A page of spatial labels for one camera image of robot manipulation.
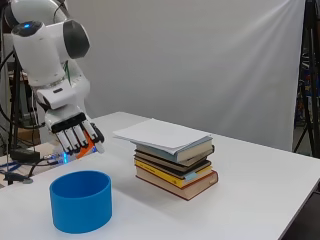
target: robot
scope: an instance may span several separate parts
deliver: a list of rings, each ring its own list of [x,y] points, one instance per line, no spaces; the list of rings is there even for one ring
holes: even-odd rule
[[[90,48],[84,27],[69,19],[64,1],[12,0],[5,9],[14,52],[45,113],[45,125],[64,151],[79,153],[92,141],[103,153],[104,137],[79,107],[90,84],[74,59]],[[70,76],[64,66],[68,64]]]

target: blue cup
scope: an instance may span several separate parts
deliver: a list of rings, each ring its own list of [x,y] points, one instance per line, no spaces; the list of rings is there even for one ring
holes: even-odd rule
[[[112,216],[111,179],[97,171],[64,175],[50,185],[53,224],[66,233],[102,227]]]

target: floor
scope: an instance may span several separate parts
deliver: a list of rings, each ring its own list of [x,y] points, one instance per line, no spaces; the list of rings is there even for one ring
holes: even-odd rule
[[[298,127],[293,133],[293,149],[303,132]],[[311,155],[309,136],[305,135],[297,151],[299,154]],[[282,240],[319,240],[320,239],[320,194],[311,195]]]

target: stack of books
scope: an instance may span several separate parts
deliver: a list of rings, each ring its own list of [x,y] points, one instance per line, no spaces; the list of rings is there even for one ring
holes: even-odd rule
[[[135,143],[137,177],[183,199],[190,200],[218,182],[207,157],[214,152],[212,138],[206,136],[170,154]]]

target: tripod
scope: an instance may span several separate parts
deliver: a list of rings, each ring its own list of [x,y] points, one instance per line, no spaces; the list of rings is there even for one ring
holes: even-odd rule
[[[309,72],[310,72],[310,83],[311,83],[311,102],[312,102],[312,117],[308,109],[308,99],[305,91],[305,79],[303,74],[303,49],[307,45],[309,55]],[[318,89],[317,79],[318,71],[320,69],[320,52],[319,52],[319,37],[317,29],[317,12],[315,0],[307,0],[305,7],[304,23],[303,23],[303,34],[301,44],[301,57],[299,67],[299,87],[303,98],[303,105],[305,109],[306,127],[299,139],[297,147],[294,152],[297,151],[304,135],[308,131],[312,156],[320,158],[320,130],[319,130],[319,117],[318,117]]]

